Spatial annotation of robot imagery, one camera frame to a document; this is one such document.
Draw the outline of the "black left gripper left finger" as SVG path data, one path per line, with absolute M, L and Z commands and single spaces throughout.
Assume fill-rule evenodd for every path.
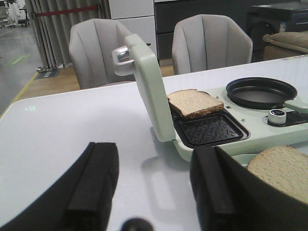
M 2 231 L 104 231 L 119 175 L 115 143 L 91 142 L 75 163 Z

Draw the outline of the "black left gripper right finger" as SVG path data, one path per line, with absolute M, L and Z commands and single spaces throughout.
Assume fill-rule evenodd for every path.
M 219 147 L 193 150 L 190 179 L 203 231 L 306 231 L 308 206 L 269 186 Z

